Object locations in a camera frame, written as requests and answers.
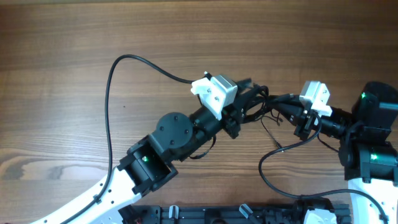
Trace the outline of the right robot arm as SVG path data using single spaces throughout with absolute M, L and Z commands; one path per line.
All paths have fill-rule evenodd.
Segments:
M 289 119 L 302 142 L 325 134 L 340 142 L 355 223 L 397 223 L 397 150 L 387 140 L 397 118 L 397 90 L 368 82 L 350 112 L 327 104 L 324 83 L 307 81 L 298 96 L 273 96 L 268 108 Z

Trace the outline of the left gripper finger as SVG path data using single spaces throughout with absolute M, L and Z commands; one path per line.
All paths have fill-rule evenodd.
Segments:
M 242 93 L 247 93 L 249 100 L 246 104 L 243 123 L 257 121 L 261 116 L 267 113 L 266 102 L 269 97 L 269 88 L 267 86 L 254 85 L 251 88 L 241 90 L 241 94 Z M 261 105 L 261 107 L 253 114 L 248 114 L 248 111 L 257 105 Z
M 245 78 L 243 80 L 236 81 L 236 86 L 238 87 L 238 90 L 245 90 L 251 88 L 251 83 L 252 80 L 250 78 Z

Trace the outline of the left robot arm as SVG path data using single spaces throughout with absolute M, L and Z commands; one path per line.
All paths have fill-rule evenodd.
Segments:
M 221 130 L 236 138 L 247 110 L 268 97 L 266 86 L 222 76 L 192 83 L 202 106 L 190 116 L 168 113 L 155 131 L 127 150 L 119 164 L 86 192 L 38 220 L 39 223 L 122 223 L 121 211 L 177 175 L 184 161 Z

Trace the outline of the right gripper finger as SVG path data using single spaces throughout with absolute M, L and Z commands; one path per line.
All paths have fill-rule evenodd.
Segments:
M 285 116 L 287 119 L 291 117 L 295 118 L 300 116 L 303 112 L 303 107 L 299 105 L 291 105 L 288 103 L 275 103 L 269 105 L 269 108 L 278 111 L 281 115 Z
M 269 102 L 270 103 L 283 103 L 283 102 L 289 102 L 289 101 L 295 101 L 299 96 L 292 94 L 292 93 L 288 93 L 288 94 L 284 94 L 284 95 L 271 95 L 269 97 Z

